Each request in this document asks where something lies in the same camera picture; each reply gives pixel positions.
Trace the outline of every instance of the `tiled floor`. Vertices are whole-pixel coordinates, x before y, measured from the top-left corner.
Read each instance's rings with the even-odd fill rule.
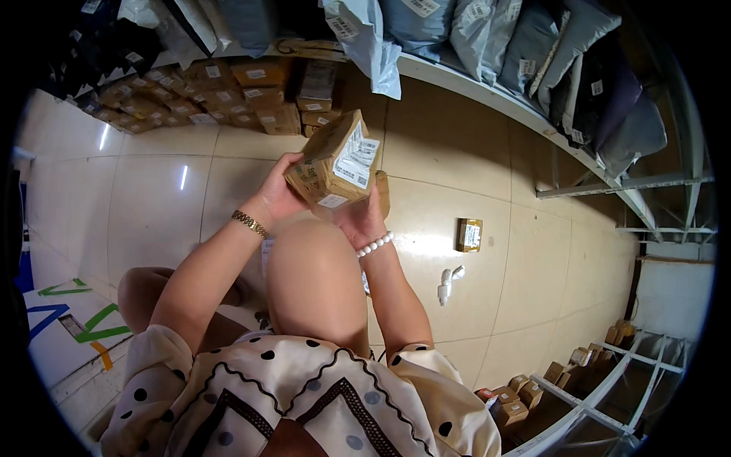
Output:
[[[387,225],[406,276],[436,347],[467,387],[542,373],[603,337],[624,313],[637,251],[632,236],[614,230],[621,201],[536,200],[534,189],[552,182],[550,144],[538,134],[417,80],[402,78],[400,102],[369,94],[356,72],[348,81],[346,108],[362,109],[371,136],[384,141]],[[305,141],[226,126],[123,135],[36,94],[18,138],[38,156],[27,178],[36,288],[79,276],[114,301],[126,269],[175,267],[252,194],[275,159]],[[561,185],[585,171],[562,151],[558,164]],[[453,249],[458,217],[484,221],[480,253]],[[257,282],[257,254],[250,264],[246,276]],[[440,307],[442,270],[459,265],[466,275]],[[378,355],[383,340],[370,316]]]

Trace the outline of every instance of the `white bead bracelet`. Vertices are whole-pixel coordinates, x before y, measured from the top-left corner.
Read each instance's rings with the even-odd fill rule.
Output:
[[[359,249],[358,251],[355,252],[355,254],[357,254],[358,257],[363,257],[364,255],[370,254],[371,252],[375,251],[380,246],[383,246],[384,244],[388,243],[391,240],[393,240],[393,232],[389,230],[381,238],[378,238],[373,243],[367,245],[363,249]]]

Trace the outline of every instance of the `woman's left hand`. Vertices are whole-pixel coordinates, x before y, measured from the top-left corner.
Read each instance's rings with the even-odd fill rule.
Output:
[[[280,157],[264,184],[259,188],[256,195],[251,198],[252,202],[255,201],[267,215],[267,220],[262,223],[265,223],[268,229],[293,213],[309,209],[307,202],[302,200],[299,195],[296,195],[295,191],[287,184],[287,180],[284,179],[284,171],[290,165],[302,159],[302,155],[301,152],[288,152]]]

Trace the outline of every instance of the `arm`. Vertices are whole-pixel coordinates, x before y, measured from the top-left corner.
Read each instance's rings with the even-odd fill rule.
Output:
[[[306,204],[292,193],[283,177],[287,167],[301,157],[301,154],[283,155],[255,196],[239,211],[269,229],[278,220],[306,209]],[[229,220],[175,270],[160,295],[150,323],[173,329],[195,353],[226,291],[261,243],[261,235],[239,221]]]
[[[386,226],[374,186],[371,197],[336,214],[335,223],[345,232],[354,249],[361,249],[386,234]],[[386,243],[362,257],[361,265],[371,288],[373,309],[383,333],[387,356],[407,344],[433,346],[424,306],[409,286],[393,243]]]

